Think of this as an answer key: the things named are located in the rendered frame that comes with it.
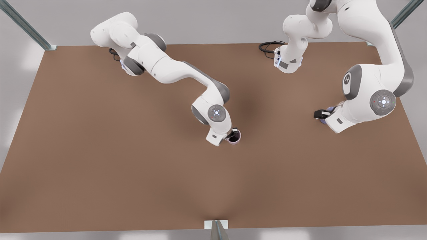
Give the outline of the pink cup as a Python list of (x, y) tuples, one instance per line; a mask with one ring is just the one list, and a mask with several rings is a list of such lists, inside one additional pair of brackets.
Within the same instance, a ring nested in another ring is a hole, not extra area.
[(232, 128), (229, 135), (225, 138), (225, 140), (227, 140), (232, 145), (238, 144), (239, 141), (241, 140), (240, 130), (237, 127)]

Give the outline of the purple cup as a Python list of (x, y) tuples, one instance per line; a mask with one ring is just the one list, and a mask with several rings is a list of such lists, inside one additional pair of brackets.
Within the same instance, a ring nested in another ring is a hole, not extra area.
[[(331, 111), (331, 114), (332, 114), (334, 112), (335, 108), (336, 107), (328, 107), (326, 110)], [(320, 119), (320, 121), (325, 125), (327, 124), (326, 119)]]

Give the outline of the silver frame post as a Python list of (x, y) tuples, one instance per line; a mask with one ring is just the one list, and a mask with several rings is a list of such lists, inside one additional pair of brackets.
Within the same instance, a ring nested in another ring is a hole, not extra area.
[(48, 43), (6, 0), (0, 0), (0, 9), (45, 51), (57, 49), (56, 45)]
[(228, 220), (205, 220), (204, 229), (210, 229), (210, 240), (230, 240), (226, 229), (229, 229)]
[(376, 0), (382, 15), (397, 30), (404, 46), (418, 48), (427, 44), (427, 0)]

